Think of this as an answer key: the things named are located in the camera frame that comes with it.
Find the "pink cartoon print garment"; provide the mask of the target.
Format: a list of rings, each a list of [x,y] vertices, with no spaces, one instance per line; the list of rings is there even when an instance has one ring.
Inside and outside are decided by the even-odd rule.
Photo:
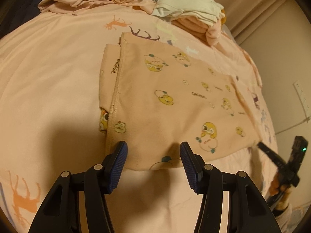
[[[104,49],[99,87],[105,152],[128,145],[126,167],[180,167],[187,142],[206,161],[261,141],[234,79],[177,47],[123,33]]]

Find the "peach folded garment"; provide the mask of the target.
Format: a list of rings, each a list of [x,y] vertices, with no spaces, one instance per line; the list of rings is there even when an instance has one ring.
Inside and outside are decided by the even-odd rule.
[[[191,16],[172,20],[171,23],[197,37],[208,46],[217,44],[221,36],[221,20],[217,20],[210,26]]]

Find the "pink patterned bed sheet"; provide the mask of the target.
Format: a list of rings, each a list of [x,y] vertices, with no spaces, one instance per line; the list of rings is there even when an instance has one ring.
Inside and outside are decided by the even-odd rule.
[[[261,140],[277,149],[258,69],[222,30],[219,42],[208,46],[131,7],[44,12],[1,39],[1,209],[18,232],[28,232],[61,172],[86,171],[107,155],[100,70],[105,47],[118,44],[123,33],[177,47],[231,76]],[[262,194],[276,171],[255,145],[206,162],[228,173],[246,171]],[[192,232],[200,197],[190,189],[182,163],[157,170],[125,166],[107,203],[116,232]]]

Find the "white folded garment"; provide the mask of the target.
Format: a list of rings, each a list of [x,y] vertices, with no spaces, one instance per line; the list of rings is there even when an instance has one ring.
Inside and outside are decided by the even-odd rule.
[[[152,15],[172,21],[191,17],[213,26],[225,17],[223,10],[224,7],[214,0],[158,0]]]

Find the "navy blue garment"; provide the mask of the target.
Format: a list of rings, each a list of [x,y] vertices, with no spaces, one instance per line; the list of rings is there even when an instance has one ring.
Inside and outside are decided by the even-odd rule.
[[[42,0],[16,0],[1,22],[1,38],[40,14]]]

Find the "pink crumpled garment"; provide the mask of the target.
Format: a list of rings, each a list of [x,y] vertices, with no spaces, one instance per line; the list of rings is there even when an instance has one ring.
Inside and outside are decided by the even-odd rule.
[[[152,0],[42,0],[38,4],[38,9],[42,13],[68,14],[109,4],[143,10],[149,15],[152,14],[156,6],[156,2]]]

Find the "white wall power strip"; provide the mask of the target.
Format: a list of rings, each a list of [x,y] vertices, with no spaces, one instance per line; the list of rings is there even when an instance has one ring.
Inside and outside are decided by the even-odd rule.
[[[308,104],[308,100],[305,96],[305,93],[304,93],[304,90],[303,90],[303,87],[302,87],[300,81],[295,81],[293,83],[293,86],[294,86],[295,91],[298,95],[298,98],[301,102],[305,117],[306,117],[307,121],[310,121],[310,106]]]

